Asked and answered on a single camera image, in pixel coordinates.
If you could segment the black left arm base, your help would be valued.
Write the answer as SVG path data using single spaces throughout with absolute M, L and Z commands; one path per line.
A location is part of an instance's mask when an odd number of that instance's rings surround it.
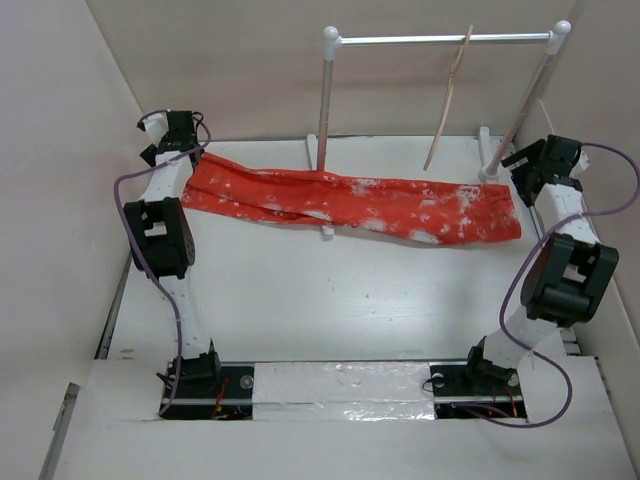
M 156 376 L 163 383 L 159 416 L 165 420 L 215 420 L 234 421 L 253 418 L 253 387 L 255 365 L 253 363 L 223 363 L 221 379 L 198 378 L 182 380 L 171 404 L 169 397 L 173 386 L 174 368 Z

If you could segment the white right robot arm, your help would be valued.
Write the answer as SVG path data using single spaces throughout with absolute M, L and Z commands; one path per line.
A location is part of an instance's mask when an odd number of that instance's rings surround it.
M 583 188 L 575 177 L 582 143 L 550 135 L 502 162 L 520 199 L 540 216 L 545 234 L 518 274 L 519 306 L 468 355 L 462 381 L 483 394 L 506 383 L 524 356 L 561 329 L 595 315 L 619 261 L 601 243 L 585 215 Z

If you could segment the orange white tie-dye trousers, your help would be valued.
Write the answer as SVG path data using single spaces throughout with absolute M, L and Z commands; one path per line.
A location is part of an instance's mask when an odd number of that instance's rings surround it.
M 201 157 L 182 203 L 234 219 L 350 227 L 430 245 L 500 243 L 521 236 L 506 185 L 254 169 L 213 154 Z

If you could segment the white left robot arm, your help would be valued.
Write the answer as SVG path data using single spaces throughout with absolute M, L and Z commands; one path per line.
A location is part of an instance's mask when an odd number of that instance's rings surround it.
M 223 373 L 191 291 L 195 241 L 181 201 L 206 145 L 198 139 L 203 120 L 201 113 L 188 110 L 160 110 L 139 120 L 137 127 L 150 138 L 141 153 L 150 180 L 138 200 L 124 204 L 123 215 L 136 267 L 160 288 L 176 323 L 178 352 L 160 378 L 208 397 L 222 387 Z

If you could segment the beige plastic hanger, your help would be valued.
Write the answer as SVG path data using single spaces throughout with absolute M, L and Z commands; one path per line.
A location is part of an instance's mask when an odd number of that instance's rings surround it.
M 443 132 L 444 132 L 444 128 L 446 126 L 446 122 L 449 116 L 449 111 L 451 108 L 451 103 L 452 103 L 452 98 L 453 98 L 453 93 L 454 93 L 454 89 L 455 89 L 455 83 L 456 83 L 456 79 L 457 76 L 459 74 L 460 68 L 461 68 L 461 64 L 463 62 L 463 58 L 465 55 L 465 52 L 471 42 L 471 36 L 474 30 L 474 26 L 472 24 L 469 25 L 469 28 L 467 30 L 467 33 L 464 37 L 464 40 L 462 41 L 461 45 L 457 48 L 456 53 L 452 59 L 452 62 L 450 64 L 449 67 L 449 71 L 448 71 L 448 77 L 447 77 L 447 87 L 446 87 L 446 92 L 445 92 L 445 97 L 444 97 L 444 101 L 443 101 L 443 105 L 442 105 L 442 110 L 441 110 L 441 116 L 440 116 L 440 121 L 438 124 L 438 128 L 436 130 L 436 133 L 433 137 L 431 146 L 429 148 L 428 154 L 426 156 L 425 162 L 423 164 L 423 170 L 426 171 L 429 166 L 431 165 L 439 144 L 440 144 L 440 140 L 442 138 Z

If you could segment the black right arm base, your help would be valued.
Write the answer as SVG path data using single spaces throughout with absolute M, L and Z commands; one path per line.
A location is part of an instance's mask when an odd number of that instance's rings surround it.
M 431 363 L 422 389 L 433 397 L 435 418 L 472 419 L 474 413 L 497 420 L 527 419 L 519 378 L 508 382 L 481 380 L 473 383 L 464 375 L 461 362 Z

